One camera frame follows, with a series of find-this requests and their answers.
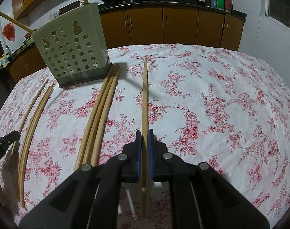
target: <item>window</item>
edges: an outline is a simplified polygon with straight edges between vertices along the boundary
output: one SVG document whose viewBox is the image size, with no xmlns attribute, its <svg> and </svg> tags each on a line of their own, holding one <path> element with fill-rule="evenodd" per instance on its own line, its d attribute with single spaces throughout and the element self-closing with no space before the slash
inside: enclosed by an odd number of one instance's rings
<svg viewBox="0 0 290 229">
<path fill-rule="evenodd" d="M 290 2 L 288 0 L 269 0 L 268 16 L 290 28 Z"/>
</svg>

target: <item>metal screw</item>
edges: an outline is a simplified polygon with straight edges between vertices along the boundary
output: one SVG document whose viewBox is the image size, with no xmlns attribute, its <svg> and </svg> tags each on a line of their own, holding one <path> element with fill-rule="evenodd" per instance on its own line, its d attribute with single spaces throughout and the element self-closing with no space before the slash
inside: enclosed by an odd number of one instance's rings
<svg viewBox="0 0 290 229">
<path fill-rule="evenodd" d="M 126 159 L 127 159 L 127 155 L 124 154 L 124 153 L 119 154 L 119 155 L 118 155 L 118 159 L 121 160 L 121 161 L 126 160 Z"/>
<path fill-rule="evenodd" d="M 209 165 L 207 163 L 202 162 L 199 164 L 199 168 L 202 170 L 206 170 L 209 168 Z"/>
<path fill-rule="evenodd" d="M 90 165 L 90 164 L 84 164 L 84 165 L 81 167 L 81 170 L 82 170 L 82 171 L 89 171 L 89 170 L 91 170 L 91 165 Z"/>
<path fill-rule="evenodd" d="M 163 154 L 163 157 L 164 157 L 165 159 L 171 159 L 171 158 L 172 158 L 172 154 L 169 153 L 169 152 L 165 152 L 165 153 Z"/>
</svg>

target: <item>perforated plastic container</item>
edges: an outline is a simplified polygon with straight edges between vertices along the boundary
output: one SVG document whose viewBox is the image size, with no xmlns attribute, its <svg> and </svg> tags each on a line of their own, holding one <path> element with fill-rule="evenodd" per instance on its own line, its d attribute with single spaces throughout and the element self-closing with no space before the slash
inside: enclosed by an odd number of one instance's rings
<svg viewBox="0 0 290 229">
<path fill-rule="evenodd" d="M 32 33 L 60 87 L 104 78 L 110 67 L 98 3 L 88 3 Z"/>
</svg>

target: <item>floral tablecloth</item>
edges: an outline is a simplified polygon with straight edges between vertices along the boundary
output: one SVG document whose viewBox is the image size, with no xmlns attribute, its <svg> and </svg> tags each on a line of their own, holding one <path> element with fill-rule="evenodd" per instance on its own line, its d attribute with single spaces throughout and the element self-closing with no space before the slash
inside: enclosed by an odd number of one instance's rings
<svg viewBox="0 0 290 229">
<path fill-rule="evenodd" d="M 111 49 L 109 55 L 121 66 L 121 73 L 100 163 L 120 153 L 141 129 L 143 58 L 147 56 L 149 128 L 184 161 L 208 162 L 273 227 L 290 206 L 290 90 L 280 76 L 263 60 L 220 48 L 128 46 Z M 0 112 L 0 137 L 18 129 L 47 78 L 49 84 L 57 84 L 48 68 L 19 81 Z M 101 85 L 102 80 L 63 89 L 56 85 L 28 155 L 25 209 L 16 199 L 16 178 L 7 170 L 7 157 L 0 161 L 0 183 L 16 223 L 73 172 Z M 167 184 L 152 187 L 148 220 L 140 217 L 138 194 L 134 185 L 122 186 L 118 228 L 171 228 Z"/>
</svg>

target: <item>red plastic bag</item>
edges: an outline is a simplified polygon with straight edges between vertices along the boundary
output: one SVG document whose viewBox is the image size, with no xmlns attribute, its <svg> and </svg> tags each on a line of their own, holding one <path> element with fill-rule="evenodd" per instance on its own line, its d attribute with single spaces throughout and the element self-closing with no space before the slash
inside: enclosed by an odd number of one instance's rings
<svg viewBox="0 0 290 229">
<path fill-rule="evenodd" d="M 15 35 L 16 35 L 16 29 L 13 26 L 13 23 L 8 23 L 2 31 L 3 35 L 9 40 L 9 41 L 15 41 Z"/>
</svg>

